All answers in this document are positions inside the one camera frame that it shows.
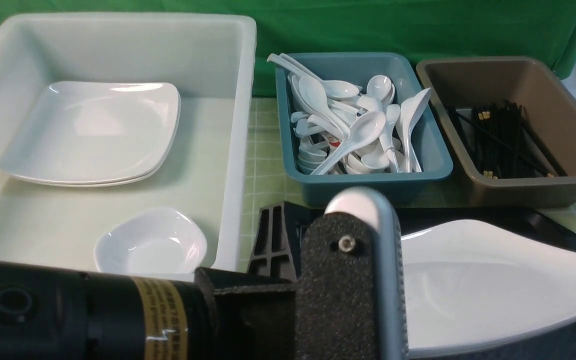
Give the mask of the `black robot arm with label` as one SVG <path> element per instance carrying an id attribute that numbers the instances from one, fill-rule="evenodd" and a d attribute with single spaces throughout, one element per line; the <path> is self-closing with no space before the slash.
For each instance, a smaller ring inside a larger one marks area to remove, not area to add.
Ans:
<path id="1" fill-rule="evenodd" d="M 368 224 L 318 217 L 295 280 L 200 268 L 193 282 L 0 260 L 0 360 L 377 360 Z"/>

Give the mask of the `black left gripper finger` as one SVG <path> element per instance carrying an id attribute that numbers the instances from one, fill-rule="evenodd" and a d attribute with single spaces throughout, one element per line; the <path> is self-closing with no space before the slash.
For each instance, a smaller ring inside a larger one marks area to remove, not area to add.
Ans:
<path id="1" fill-rule="evenodd" d="M 298 280 L 302 267 L 301 244 L 313 219 L 313 209 L 292 202 L 261 208 L 247 273 Z"/>

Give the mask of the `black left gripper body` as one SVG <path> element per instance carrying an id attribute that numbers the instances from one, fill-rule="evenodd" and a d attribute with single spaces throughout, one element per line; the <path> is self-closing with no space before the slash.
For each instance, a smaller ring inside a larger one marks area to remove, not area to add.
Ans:
<path id="1" fill-rule="evenodd" d="M 194 337 L 194 358 L 379 359 L 376 239 L 361 219 L 334 212 L 306 231 L 295 281 L 199 269 L 207 324 Z"/>

